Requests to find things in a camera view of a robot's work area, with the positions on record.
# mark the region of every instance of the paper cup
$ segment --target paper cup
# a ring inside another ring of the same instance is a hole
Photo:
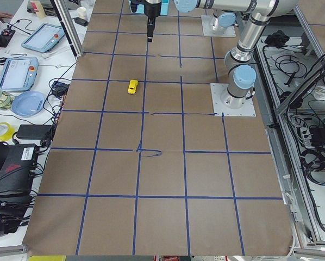
[[[79,15],[79,18],[88,20],[88,16],[86,14],[86,8],[85,7],[79,7],[77,8],[77,13]]]

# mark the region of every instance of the yellow toy car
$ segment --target yellow toy car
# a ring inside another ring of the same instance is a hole
[[[128,93],[129,94],[135,94],[136,90],[137,90],[137,86],[139,84],[138,80],[131,80],[130,84],[129,84],[129,89],[128,89]]]

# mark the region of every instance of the bottle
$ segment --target bottle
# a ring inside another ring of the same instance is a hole
[[[11,108],[11,104],[14,100],[14,96],[9,93],[0,90],[0,109],[8,110]]]
[[[31,5],[32,5],[34,11],[36,12],[36,15],[39,18],[44,18],[45,12],[44,12],[44,8],[43,8],[41,2],[37,1],[37,0],[31,0],[30,2],[31,2]]]

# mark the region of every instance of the yellow tape roll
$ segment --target yellow tape roll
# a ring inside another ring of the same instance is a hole
[[[0,141],[7,141],[13,137],[15,130],[6,122],[0,122]]]

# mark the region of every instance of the black laptop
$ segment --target black laptop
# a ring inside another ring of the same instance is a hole
[[[29,195],[38,154],[35,144],[0,142],[0,197]]]

